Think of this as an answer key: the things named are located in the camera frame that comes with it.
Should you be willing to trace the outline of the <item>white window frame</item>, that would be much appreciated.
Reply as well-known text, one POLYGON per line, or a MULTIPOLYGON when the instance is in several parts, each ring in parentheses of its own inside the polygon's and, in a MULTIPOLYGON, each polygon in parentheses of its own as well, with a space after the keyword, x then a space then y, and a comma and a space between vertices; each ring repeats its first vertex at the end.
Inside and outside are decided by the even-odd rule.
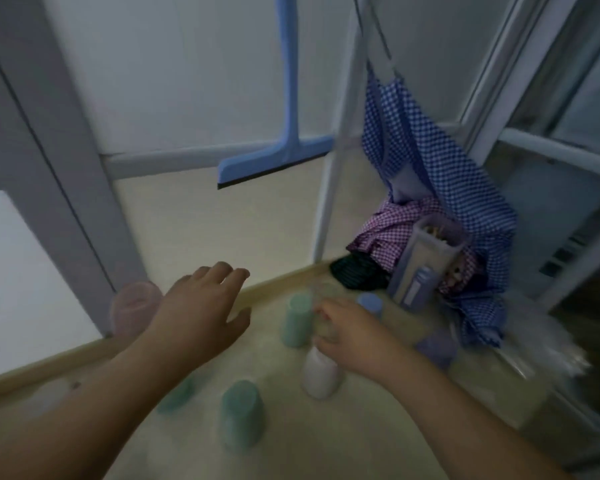
POLYGON ((539 0, 471 143, 518 213, 512 288, 549 311, 600 271, 600 0, 539 0))

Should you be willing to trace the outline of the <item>purple checked cloth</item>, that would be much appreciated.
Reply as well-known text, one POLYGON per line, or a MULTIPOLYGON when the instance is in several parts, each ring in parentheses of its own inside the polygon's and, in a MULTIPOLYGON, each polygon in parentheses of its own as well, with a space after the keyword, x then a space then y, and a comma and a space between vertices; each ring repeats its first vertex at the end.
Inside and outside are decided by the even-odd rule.
POLYGON ((404 205, 385 200, 347 249, 368 253, 392 276, 414 224, 425 216, 442 213, 440 202, 432 196, 404 205))

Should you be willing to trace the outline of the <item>small doll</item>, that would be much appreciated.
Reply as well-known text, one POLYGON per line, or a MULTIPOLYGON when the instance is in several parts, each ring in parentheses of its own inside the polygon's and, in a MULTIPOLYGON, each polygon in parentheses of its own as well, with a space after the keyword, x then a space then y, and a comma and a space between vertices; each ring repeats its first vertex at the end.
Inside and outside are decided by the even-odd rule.
POLYGON ((474 275, 481 272, 479 257, 471 248, 465 248, 446 270, 438 291, 444 296, 456 295, 467 287, 474 275))

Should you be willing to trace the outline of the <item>person's right hand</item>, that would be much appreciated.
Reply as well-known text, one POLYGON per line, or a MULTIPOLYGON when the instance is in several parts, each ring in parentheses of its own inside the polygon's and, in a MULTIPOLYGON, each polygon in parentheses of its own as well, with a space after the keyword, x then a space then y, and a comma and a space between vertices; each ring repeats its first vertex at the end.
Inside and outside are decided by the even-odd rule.
POLYGON ((328 356, 344 369, 381 382, 403 346, 389 329, 356 302, 349 301, 349 352, 328 356))

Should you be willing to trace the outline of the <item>purple plastic cup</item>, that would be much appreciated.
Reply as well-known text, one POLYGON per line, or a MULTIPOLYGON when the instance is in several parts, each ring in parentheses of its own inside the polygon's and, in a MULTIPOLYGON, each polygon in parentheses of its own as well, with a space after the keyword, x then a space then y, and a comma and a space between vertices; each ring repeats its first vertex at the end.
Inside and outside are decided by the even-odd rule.
POLYGON ((439 370, 447 372, 457 358, 459 344, 451 329, 440 328, 419 340, 414 349, 439 370))

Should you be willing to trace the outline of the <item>clear plastic bag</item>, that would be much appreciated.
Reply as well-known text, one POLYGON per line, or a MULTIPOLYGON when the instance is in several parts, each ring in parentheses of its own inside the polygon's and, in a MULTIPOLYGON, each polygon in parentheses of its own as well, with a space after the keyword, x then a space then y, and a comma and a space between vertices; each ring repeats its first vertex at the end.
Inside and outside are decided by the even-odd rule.
POLYGON ((529 380, 542 373, 570 379, 588 373, 585 350, 556 318, 515 290, 504 294, 504 303, 504 339, 496 354, 520 377, 529 380))

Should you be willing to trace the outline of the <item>person's left hand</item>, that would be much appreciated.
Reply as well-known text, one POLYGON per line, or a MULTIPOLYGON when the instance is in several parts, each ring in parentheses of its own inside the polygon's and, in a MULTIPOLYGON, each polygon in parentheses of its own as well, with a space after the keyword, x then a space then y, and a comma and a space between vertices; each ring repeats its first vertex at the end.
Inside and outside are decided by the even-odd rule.
POLYGON ((233 268, 232 288, 213 289, 207 285, 209 268, 200 267, 192 273, 186 296, 167 292, 140 338, 143 352, 169 371, 191 372, 234 344, 224 342, 224 325, 233 319, 232 308, 250 273, 233 268))

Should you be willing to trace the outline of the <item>person's right forearm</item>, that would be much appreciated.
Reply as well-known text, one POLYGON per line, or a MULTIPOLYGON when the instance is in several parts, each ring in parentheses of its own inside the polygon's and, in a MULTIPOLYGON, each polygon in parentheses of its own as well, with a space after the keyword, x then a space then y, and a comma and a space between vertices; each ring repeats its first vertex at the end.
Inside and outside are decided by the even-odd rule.
POLYGON ((575 480, 422 355, 382 350, 369 377, 400 402, 450 480, 575 480))

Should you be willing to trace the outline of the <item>pink plastic cup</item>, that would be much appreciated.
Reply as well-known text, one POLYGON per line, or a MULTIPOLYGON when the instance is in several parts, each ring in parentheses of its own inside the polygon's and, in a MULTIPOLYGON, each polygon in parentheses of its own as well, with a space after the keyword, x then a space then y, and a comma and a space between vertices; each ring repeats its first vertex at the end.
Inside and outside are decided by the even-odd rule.
POLYGON ((153 282, 134 282, 122 287, 109 308, 111 336, 115 345, 126 348, 151 324, 163 293, 153 282))

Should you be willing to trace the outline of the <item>dark green cloth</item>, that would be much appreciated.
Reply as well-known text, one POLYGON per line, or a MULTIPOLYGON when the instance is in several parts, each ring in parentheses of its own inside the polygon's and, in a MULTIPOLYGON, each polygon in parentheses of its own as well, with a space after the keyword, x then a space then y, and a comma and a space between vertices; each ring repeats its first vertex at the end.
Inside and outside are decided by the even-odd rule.
POLYGON ((329 265, 331 275, 348 290, 375 291, 389 286, 390 274, 368 254, 351 251, 329 265))

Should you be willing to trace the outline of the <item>person's left forearm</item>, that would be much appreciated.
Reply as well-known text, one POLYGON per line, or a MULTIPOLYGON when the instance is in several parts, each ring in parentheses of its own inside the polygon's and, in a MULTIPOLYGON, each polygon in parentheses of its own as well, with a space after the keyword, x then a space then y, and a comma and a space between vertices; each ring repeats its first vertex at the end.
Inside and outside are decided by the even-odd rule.
POLYGON ((136 339, 58 407, 0 445, 0 480, 102 478, 152 409, 208 361, 195 345, 136 339))

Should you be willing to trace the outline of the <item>blue floor squeegee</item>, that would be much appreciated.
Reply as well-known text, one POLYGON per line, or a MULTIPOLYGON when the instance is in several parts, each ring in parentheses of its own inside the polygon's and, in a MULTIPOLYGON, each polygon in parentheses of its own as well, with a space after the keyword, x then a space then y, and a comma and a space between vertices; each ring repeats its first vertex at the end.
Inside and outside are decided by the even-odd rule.
POLYGON ((273 145, 220 161, 218 190, 270 175, 325 156, 335 144, 333 135, 299 136, 299 37, 296 0, 276 0, 284 81, 284 124, 273 145))

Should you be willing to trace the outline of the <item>clear container with sticks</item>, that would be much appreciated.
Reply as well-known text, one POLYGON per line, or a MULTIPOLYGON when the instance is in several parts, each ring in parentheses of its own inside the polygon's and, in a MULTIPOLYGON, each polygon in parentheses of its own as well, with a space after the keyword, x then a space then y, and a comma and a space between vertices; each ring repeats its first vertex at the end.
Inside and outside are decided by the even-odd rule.
POLYGON ((393 269, 389 297, 409 312, 421 311, 467 242, 459 223, 442 214, 422 217, 393 269))

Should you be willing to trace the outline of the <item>white metal rack pole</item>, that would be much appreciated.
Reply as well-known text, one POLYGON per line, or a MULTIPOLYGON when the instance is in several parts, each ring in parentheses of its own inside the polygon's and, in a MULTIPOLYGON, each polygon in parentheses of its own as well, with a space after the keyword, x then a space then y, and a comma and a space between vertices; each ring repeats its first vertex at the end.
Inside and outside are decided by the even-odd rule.
POLYGON ((325 156, 313 226, 309 264, 322 261, 335 206, 336 192, 342 174, 346 152, 355 146, 351 131, 356 120, 358 100, 363 85, 363 72, 367 59, 368 31, 363 25, 368 19, 369 3, 373 0, 353 0, 344 58, 333 117, 334 147, 325 156))

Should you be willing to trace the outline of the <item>white plastic cup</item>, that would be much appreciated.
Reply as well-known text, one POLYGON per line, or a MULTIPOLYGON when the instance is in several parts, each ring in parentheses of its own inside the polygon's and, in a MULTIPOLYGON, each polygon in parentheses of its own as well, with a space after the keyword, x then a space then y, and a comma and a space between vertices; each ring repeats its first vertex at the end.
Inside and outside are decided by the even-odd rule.
POLYGON ((344 380, 344 374, 339 364, 313 345, 304 360, 301 386, 310 397, 325 400, 336 393, 344 380))

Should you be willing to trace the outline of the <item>blue checked apron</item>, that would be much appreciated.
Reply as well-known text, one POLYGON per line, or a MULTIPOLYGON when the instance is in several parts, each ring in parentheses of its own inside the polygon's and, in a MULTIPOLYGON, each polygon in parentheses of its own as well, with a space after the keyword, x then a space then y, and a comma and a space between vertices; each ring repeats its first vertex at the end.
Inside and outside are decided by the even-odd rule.
POLYGON ((410 165, 444 213, 469 235, 482 275, 447 299, 464 346, 501 347, 517 214, 483 168, 421 109, 398 73, 386 84, 367 63, 362 149, 389 186, 410 165))

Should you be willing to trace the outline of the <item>grey door frame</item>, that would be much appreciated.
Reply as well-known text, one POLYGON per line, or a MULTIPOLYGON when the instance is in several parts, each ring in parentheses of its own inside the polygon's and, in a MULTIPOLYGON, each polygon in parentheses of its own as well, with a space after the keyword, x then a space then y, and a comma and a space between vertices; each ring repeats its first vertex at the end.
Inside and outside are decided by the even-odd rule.
POLYGON ((0 190, 104 337, 145 271, 43 0, 0 0, 0 190))

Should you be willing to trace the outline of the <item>green plastic cup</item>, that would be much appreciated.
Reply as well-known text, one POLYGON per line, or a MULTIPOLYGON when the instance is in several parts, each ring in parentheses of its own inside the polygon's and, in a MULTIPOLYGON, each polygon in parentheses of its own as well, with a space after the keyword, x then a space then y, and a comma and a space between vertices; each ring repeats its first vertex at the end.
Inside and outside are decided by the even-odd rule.
POLYGON ((219 435, 223 446, 243 453, 255 446, 265 432, 265 407, 256 384, 247 379, 234 382, 222 395, 219 435))
POLYGON ((304 347, 313 334, 313 296, 309 292, 292 295, 281 324, 281 341, 290 348, 304 347))
POLYGON ((194 377, 186 377, 179 385, 167 393, 156 406, 156 411, 160 414, 170 414, 181 409, 195 394, 195 389, 194 377))

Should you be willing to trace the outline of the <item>blue plastic cup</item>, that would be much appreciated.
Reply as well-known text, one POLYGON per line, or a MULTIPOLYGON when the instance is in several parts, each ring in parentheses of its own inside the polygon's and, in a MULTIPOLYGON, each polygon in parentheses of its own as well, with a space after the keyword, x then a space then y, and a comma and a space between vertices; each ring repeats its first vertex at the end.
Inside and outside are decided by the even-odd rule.
POLYGON ((384 303, 378 295, 373 292, 363 292, 358 295, 356 302, 376 319, 382 320, 384 303))

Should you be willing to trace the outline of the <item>clear plastic cup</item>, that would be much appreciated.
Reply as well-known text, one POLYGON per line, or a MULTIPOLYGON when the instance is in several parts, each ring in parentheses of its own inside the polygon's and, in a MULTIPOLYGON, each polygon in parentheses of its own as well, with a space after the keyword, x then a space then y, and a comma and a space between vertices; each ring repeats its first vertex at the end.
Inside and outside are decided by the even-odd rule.
MULTIPOLYGON (((316 282, 312 288, 313 306, 317 306, 325 299, 339 299, 346 297, 345 290, 334 283, 316 282)), ((315 335, 328 342, 337 341, 337 331, 332 321, 322 312, 314 312, 313 332, 315 335)))

